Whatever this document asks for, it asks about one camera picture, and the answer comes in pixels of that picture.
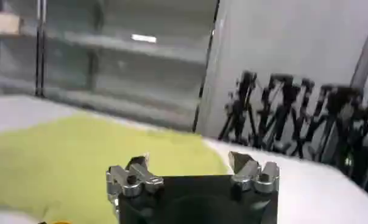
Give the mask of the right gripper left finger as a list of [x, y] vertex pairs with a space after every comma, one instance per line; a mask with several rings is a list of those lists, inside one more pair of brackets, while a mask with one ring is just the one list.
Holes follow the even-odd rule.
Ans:
[[149, 154], [130, 158], [125, 167], [110, 166], [105, 173], [107, 197], [111, 203], [117, 203], [119, 196], [135, 198], [144, 191], [156, 194], [164, 188], [163, 177], [148, 170]]

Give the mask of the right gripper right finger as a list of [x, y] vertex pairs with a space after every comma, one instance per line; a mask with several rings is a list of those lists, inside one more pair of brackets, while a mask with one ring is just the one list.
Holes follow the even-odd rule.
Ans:
[[233, 169], [231, 182], [242, 192], [255, 190], [261, 194], [279, 191], [280, 168], [268, 161], [262, 167], [248, 154], [229, 152], [229, 165]]

